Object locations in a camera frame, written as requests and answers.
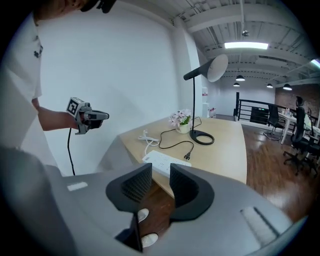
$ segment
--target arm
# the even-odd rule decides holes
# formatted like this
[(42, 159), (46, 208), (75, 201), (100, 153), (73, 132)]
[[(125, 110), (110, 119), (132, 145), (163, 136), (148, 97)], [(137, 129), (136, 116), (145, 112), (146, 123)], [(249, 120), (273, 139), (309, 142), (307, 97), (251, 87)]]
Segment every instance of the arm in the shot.
[(34, 98), (32, 104), (38, 110), (39, 121), (44, 131), (64, 128), (78, 129), (75, 119), (67, 112), (57, 112), (41, 107), (38, 98)]

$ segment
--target fluorescent light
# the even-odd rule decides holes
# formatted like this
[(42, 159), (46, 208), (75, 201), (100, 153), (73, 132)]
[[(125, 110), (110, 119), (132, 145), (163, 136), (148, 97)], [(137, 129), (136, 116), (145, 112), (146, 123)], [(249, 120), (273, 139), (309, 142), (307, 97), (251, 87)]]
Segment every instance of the fluorescent light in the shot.
[(316, 65), (320, 69), (320, 63), (316, 59), (311, 60), (311, 63), (313, 63), (314, 65)]
[(256, 48), (266, 50), (268, 48), (267, 43), (262, 42), (226, 42), (224, 47), (226, 49), (230, 48)]

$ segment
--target lamp base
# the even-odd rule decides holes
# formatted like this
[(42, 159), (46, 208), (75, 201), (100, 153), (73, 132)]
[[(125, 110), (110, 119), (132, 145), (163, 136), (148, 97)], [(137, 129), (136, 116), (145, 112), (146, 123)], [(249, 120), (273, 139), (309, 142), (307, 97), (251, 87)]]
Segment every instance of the lamp base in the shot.
[[(206, 133), (204, 131), (191, 130), (189, 132), (189, 135), (190, 135), (192, 140), (194, 140), (196, 143), (201, 144), (201, 145), (211, 145), (211, 144), (213, 144), (215, 142), (215, 138), (211, 134)], [(200, 137), (200, 136), (209, 137), (212, 141), (210, 141), (210, 142), (202, 142), (202, 141), (197, 139), (197, 137)]]

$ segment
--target brick wall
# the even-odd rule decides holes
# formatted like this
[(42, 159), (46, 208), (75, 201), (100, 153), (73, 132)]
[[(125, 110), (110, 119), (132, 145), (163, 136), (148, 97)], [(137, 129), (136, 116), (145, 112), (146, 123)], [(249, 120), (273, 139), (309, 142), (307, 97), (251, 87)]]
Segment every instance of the brick wall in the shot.
[(320, 86), (317, 84), (293, 85), (292, 90), (275, 89), (275, 104), (296, 108), (296, 96), (300, 96), (304, 100), (304, 109), (307, 112), (308, 107), (312, 111), (312, 116), (318, 117), (320, 108)]

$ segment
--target white wall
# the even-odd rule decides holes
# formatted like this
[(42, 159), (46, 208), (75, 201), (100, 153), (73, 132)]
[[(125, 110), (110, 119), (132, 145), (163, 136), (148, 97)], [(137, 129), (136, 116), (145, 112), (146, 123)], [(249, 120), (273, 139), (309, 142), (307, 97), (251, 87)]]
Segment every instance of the white wall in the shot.
[[(86, 135), (72, 131), (77, 174), (94, 172), (116, 135), (178, 109), (171, 36), (159, 23), (116, 6), (108, 15), (97, 9), (77, 11), (39, 26), (44, 48), (40, 104), (65, 111), (69, 98), (78, 97), (110, 114), (101, 128)], [(58, 167), (71, 175), (68, 132), (45, 134)]]
[[(177, 81), (179, 83), (179, 108), (193, 109), (193, 80), (184, 80), (184, 75), (197, 69), (198, 52), (193, 36), (187, 31), (186, 24), (180, 19), (174, 20), (176, 29), (173, 32), (174, 57)], [(195, 116), (202, 116), (202, 79), (195, 78)]]
[[(203, 55), (201, 51), (198, 50), (198, 57), (200, 66), (208, 62), (209, 60)], [(208, 88), (208, 103), (209, 108), (215, 108), (217, 111), (220, 108), (220, 86), (221, 79), (215, 82), (209, 82), (203, 75), (201, 76), (202, 86)]]
[[(246, 77), (238, 82), (240, 87), (234, 87), (235, 77), (220, 79), (219, 108), (217, 114), (232, 116), (236, 107), (236, 93), (240, 92), (240, 99), (259, 102), (275, 103), (275, 89), (267, 88), (264, 79)], [(249, 104), (250, 106), (266, 107), (265, 105)]]

